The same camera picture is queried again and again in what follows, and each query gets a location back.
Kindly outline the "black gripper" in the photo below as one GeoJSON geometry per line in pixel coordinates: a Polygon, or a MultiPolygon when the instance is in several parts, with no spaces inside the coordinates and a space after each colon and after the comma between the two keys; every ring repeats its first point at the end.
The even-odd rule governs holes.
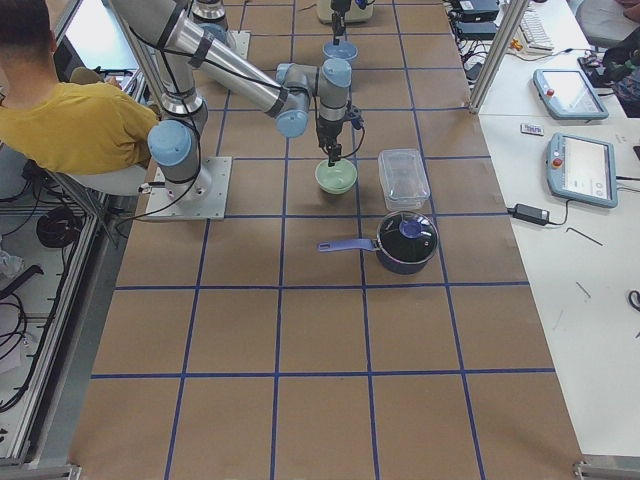
{"type": "Polygon", "coordinates": [[[331,0],[331,27],[334,36],[342,36],[346,29],[346,13],[350,10],[350,0],[331,0]]]}
{"type": "Polygon", "coordinates": [[[342,145],[338,137],[342,132],[343,120],[328,120],[318,117],[316,121],[316,134],[319,148],[328,156],[341,156],[342,145]]]}

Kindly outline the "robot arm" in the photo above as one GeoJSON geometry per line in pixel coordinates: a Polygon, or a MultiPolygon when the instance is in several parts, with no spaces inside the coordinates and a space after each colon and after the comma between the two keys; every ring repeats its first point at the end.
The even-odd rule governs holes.
{"type": "Polygon", "coordinates": [[[269,77],[228,44],[224,31],[197,21],[184,1],[114,1],[115,13],[131,35],[155,56],[161,84],[162,120],[147,137],[153,159],[173,201],[205,193],[212,177],[204,170],[200,137],[207,119],[197,92],[196,71],[236,93],[273,118],[279,133],[297,138],[310,122],[332,178],[345,161],[338,138],[358,111],[348,99],[352,69],[344,59],[320,66],[281,64],[269,77]]]}
{"type": "MultiPolygon", "coordinates": [[[[346,30],[346,16],[351,10],[352,2],[326,1],[331,14],[329,24],[332,29],[330,46],[339,46],[343,43],[346,30]]],[[[191,1],[191,18],[202,28],[211,30],[221,41],[227,45],[231,42],[231,30],[228,26],[226,10],[223,1],[191,1]]]]}

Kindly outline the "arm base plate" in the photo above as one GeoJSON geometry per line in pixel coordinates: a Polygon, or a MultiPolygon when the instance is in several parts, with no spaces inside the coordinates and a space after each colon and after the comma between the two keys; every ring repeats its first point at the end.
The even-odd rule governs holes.
{"type": "Polygon", "coordinates": [[[247,59],[250,34],[205,28],[196,51],[187,64],[199,69],[203,64],[238,71],[247,59]]]}
{"type": "Polygon", "coordinates": [[[157,167],[154,181],[164,185],[150,190],[146,218],[150,221],[223,220],[231,169],[231,157],[206,157],[195,184],[179,185],[167,182],[157,167]]]}

